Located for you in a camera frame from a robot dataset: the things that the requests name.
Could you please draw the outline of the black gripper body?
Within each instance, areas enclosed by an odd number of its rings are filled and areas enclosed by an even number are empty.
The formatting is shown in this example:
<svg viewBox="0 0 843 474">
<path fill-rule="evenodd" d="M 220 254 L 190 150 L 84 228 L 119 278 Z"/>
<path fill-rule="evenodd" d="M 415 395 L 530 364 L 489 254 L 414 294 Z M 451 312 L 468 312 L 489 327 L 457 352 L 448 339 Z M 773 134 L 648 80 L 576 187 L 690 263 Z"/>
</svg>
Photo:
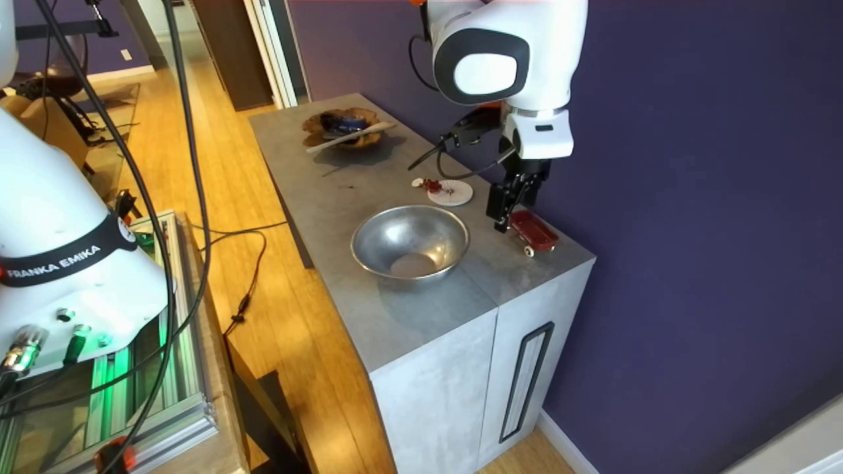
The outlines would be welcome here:
<svg viewBox="0 0 843 474">
<path fill-rule="evenodd" d="M 502 161 L 502 178 L 495 183 L 502 187 L 506 196 L 516 200 L 516 206 L 531 206 L 547 174 L 547 161 L 524 161 L 510 156 Z"/>
</svg>

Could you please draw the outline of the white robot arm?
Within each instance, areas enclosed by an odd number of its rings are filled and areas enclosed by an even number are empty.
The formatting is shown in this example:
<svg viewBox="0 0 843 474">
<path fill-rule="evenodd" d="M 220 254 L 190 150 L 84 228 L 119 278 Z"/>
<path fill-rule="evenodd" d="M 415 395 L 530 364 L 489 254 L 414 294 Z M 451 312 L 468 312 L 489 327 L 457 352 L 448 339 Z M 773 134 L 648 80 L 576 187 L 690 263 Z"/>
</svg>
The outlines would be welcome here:
<svg viewBox="0 0 843 474">
<path fill-rule="evenodd" d="M 506 225 L 551 161 L 574 152 L 570 75 L 588 0 L 415 0 L 432 75 L 452 103 L 495 103 L 510 177 L 489 216 Z M 32 375 L 127 348 L 167 308 L 165 271 L 75 162 L 0 109 L 0 349 Z"/>
</svg>

